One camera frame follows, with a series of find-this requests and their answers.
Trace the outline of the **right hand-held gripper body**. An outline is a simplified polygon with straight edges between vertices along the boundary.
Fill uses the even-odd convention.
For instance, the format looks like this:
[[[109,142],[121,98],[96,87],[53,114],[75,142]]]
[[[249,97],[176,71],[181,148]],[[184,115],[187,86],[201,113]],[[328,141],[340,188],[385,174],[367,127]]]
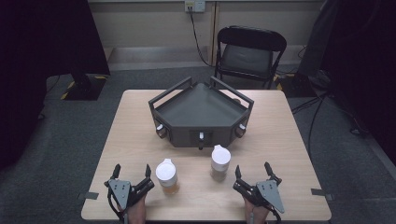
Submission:
[[[276,217],[276,223],[282,222],[280,214],[283,214],[285,209],[275,180],[265,180],[251,186],[238,178],[233,188],[254,206],[269,210]]]

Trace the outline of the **beige wall conduit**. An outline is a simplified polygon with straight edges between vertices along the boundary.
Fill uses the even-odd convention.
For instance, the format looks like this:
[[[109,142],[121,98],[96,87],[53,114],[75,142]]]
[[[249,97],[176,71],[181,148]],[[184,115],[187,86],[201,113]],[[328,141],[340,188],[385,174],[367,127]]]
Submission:
[[[219,6],[217,2],[210,3],[211,23],[210,23],[210,44],[208,47],[208,60],[211,66],[215,65],[217,55],[217,33],[218,33],[218,15]]]

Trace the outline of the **black curtain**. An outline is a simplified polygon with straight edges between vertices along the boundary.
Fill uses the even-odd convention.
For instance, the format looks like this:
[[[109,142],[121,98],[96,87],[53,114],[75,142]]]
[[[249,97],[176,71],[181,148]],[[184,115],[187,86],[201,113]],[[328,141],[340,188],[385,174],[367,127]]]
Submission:
[[[88,0],[0,0],[0,171],[21,157],[48,77],[108,73]]]
[[[396,165],[396,0],[340,0],[322,67]]]

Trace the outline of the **white wall socket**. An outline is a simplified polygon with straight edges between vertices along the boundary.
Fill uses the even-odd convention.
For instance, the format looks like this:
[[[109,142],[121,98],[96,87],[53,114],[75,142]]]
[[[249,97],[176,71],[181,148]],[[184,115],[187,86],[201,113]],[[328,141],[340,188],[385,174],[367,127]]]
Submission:
[[[185,0],[184,6],[186,12],[205,12],[205,0]]]

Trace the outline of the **person's left hand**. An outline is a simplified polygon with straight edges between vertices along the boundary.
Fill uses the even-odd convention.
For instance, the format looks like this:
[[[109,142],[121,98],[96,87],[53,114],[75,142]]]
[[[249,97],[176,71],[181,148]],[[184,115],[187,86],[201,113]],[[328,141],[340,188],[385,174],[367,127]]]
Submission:
[[[127,215],[128,224],[146,224],[146,197],[142,197],[136,204],[127,210],[118,207],[119,211]]]

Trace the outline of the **clear bottle orange contents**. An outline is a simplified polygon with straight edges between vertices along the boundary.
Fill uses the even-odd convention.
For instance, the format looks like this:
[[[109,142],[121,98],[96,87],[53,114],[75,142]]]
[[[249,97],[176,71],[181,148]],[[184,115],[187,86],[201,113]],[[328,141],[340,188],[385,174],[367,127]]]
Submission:
[[[174,194],[179,190],[177,168],[171,159],[164,159],[157,167],[155,175],[166,194]]]

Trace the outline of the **black stand base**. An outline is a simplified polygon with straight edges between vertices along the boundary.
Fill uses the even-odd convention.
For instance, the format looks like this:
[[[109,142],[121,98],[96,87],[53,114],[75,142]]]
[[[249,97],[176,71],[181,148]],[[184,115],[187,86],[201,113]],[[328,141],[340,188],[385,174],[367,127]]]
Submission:
[[[276,75],[276,88],[283,91],[287,98],[315,97],[311,82],[307,76],[299,74]]]
[[[61,96],[66,101],[96,101],[105,86],[106,77],[73,74],[73,81]]]

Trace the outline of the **clear bottle grey contents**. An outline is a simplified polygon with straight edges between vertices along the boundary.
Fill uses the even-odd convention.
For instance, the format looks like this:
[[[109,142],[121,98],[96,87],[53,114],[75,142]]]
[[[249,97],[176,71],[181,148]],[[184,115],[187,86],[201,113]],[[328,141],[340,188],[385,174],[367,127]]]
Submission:
[[[211,176],[216,181],[223,181],[231,161],[230,151],[221,145],[215,145],[211,154]]]

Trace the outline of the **grey cloth cover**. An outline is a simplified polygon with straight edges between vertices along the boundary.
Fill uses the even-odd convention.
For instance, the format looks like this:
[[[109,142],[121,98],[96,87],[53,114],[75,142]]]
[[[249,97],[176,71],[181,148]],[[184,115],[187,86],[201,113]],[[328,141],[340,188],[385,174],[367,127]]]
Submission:
[[[300,75],[314,77],[317,74],[328,44],[332,19],[332,0],[325,0],[313,25],[304,57],[300,63],[298,69]]]

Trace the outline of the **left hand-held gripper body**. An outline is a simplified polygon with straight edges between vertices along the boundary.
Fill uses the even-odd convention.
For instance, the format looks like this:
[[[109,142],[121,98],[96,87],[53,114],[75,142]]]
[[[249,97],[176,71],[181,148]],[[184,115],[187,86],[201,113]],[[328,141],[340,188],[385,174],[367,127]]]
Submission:
[[[107,200],[110,208],[121,223],[128,223],[127,209],[143,199],[154,188],[154,183],[149,177],[135,186],[130,181],[109,179],[105,186],[108,189]]]

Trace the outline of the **dark grey corner rack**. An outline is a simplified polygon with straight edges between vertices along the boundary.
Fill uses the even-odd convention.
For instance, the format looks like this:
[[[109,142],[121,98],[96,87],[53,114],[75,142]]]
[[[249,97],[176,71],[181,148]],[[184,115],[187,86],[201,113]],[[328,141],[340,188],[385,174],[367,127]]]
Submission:
[[[155,130],[163,124],[165,137],[174,147],[197,147],[199,132],[205,134],[205,147],[229,146],[235,128],[248,126],[254,101],[217,79],[193,82],[187,77],[148,101]]]

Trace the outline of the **person's right hand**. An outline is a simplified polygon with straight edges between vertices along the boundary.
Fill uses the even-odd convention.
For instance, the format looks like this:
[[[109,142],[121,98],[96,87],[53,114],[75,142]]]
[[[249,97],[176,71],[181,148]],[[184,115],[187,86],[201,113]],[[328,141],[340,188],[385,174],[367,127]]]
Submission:
[[[248,199],[244,199],[245,218],[247,224],[266,224],[269,210],[262,206],[255,206]]]

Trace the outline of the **black folding chair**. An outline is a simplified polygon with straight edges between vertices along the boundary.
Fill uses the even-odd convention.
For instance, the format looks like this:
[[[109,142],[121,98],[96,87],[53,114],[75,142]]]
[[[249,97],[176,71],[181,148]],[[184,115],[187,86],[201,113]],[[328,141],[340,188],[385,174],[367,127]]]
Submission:
[[[217,35],[215,77],[258,80],[270,89],[287,40],[278,32],[231,25]]]

